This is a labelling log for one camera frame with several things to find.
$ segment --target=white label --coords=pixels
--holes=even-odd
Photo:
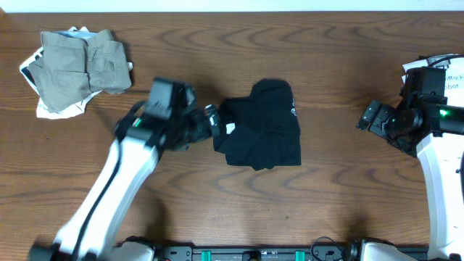
[[[233,130],[235,130],[235,123],[229,123],[225,126],[225,132],[227,134],[231,134]]]

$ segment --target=gray folded shirt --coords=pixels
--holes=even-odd
[[[43,56],[28,66],[38,95],[59,112],[95,91],[121,93],[131,87],[122,43],[109,30],[86,40],[42,32]]]

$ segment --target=green indicator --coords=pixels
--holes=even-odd
[[[295,252],[295,261],[305,261],[305,252],[304,251],[296,251]]]
[[[134,125],[134,127],[137,127],[141,122],[142,120],[138,119],[138,122]]]
[[[211,251],[202,252],[202,261],[211,261]]]
[[[444,117],[444,116],[448,115],[448,111],[445,111],[444,109],[441,109],[440,110],[440,115]]]

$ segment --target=wooden table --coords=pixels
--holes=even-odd
[[[167,152],[137,194],[126,236],[196,245],[309,245],[319,236],[427,244],[421,166],[356,129],[371,99],[396,104],[402,64],[462,53],[462,13],[6,14],[0,27],[0,259],[50,244],[99,175],[112,128],[155,75],[192,82],[200,104],[246,96],[261,78],[292,85],[302,166],[231,167],[212,141]],[[99,94],[83,115],[36,117],[18,66],[42,30],[111,29],[134,62],[125,94]]]

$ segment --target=black cloth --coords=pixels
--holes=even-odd
[[[254,170],[302,164],[297,113],[286,81],[259,81],[250,96],[225,99],[219,115],[223,131],[213,144],[227,164]],[[235,129],[226,134],[229,123]]]

